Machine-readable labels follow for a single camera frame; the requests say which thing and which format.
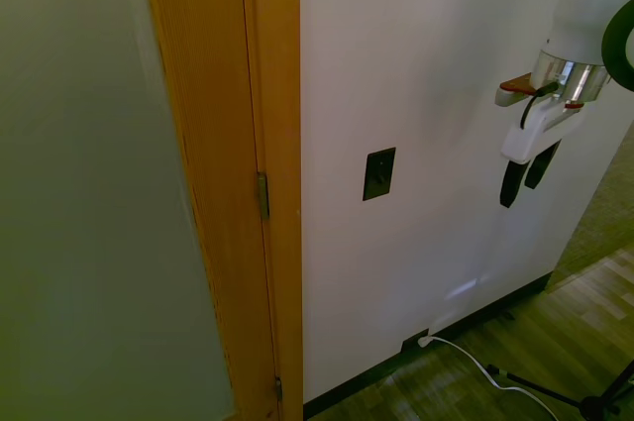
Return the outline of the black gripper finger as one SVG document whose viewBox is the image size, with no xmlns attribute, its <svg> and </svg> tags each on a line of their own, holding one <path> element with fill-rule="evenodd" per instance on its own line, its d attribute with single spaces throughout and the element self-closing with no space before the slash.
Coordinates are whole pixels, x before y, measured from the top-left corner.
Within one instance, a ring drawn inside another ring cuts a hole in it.
<svg viewBox="0 0 634 421">
<path fill-rule="evenodd" d="M 499 193 L 499 203 L 503 207 L 510 208 L 514 203 L 525 172 L 525 163 L 516 163 L 512 160 L 508 162 Z"/>
<path fill-rule="evenodd" d="M 524 185 L 526 187 L 535 189 L 539 185 L 550 163 L 552 162 L 560 143 L 560 141 L 556 141 L 534 158 L 524 180 Z"/>
</svg>

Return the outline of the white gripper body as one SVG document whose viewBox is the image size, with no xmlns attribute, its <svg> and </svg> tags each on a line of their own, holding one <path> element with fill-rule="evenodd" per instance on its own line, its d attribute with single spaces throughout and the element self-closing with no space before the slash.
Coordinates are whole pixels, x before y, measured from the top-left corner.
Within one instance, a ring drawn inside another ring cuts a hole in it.
<svg viewBox="0 0 634 421">
<path fill-rule="evenodd" d="M 527 163 L 575 130 L 584 114 L 583 108 L 569 109 L 563 101 L 544 100 L 531 108 L 524 128 L 511 125 L 501 154 L 515 163 Z"/>
</svg>

